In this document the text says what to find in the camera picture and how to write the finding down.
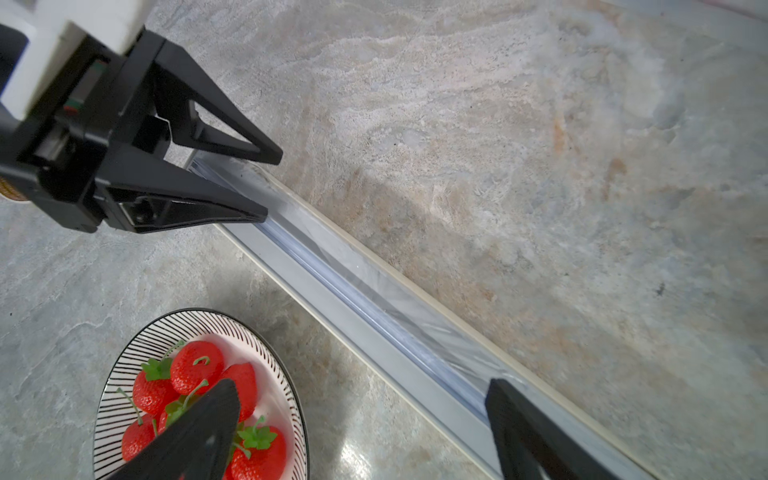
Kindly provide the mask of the cream plastic wrap dispenser box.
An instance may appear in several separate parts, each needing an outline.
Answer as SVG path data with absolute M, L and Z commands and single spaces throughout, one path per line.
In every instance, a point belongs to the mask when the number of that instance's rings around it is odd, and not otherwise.
M 615 436 L 259 166 L 193 153 L 189 171 L 264 206 L 225 235 L 488 477 L 502 475 L 484 400 L 510 382 L 622 479 L 655 473 Z

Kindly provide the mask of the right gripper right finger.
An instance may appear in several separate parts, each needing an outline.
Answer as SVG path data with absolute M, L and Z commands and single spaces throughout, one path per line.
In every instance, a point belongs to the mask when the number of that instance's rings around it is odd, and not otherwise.
M 624 477 L 624 458 L 615 447 L 539 394 L 494 378 L 485 408 L 504 479 Z

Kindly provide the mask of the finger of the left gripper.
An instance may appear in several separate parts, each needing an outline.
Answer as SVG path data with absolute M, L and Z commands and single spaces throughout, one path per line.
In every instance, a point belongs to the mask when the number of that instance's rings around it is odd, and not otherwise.
M 131 145 L 109 148 L 94 181 L 107 223 L 133 233 L 268 217 L 266 207 Z
M 182 47 L 166 40 L 153 61 L 155 105 L 174 143 L 278 165 L 283 150 L 217 86 Z

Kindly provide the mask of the plate of red strawberries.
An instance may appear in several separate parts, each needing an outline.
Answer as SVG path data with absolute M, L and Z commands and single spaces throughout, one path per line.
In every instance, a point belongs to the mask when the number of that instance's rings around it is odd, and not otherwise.
M 97 479 L 307 479 L 307 429 L 294 384 L 249 327 L 183 309 L 144 327 L 99 402 Z

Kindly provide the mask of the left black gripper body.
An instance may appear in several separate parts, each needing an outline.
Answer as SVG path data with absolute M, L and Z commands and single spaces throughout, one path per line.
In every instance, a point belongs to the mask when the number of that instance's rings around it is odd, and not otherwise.
M 154 105 L 153 62 L 164 39 L 143 30 L 125 55 L 88 36 L 23 121 L 1 113 L 1 186 L 60 225 L 93 233 L 127 230 L 96 183 L 111 148 L 126 144 L 163 158 L 171 142 Z

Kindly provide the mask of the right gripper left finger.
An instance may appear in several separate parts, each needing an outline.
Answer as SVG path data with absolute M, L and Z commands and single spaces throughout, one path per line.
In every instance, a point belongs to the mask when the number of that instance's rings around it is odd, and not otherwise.
M 233 380 L 224 379 L 112 479 L 220 479 L 223 477 L 239 418 Z

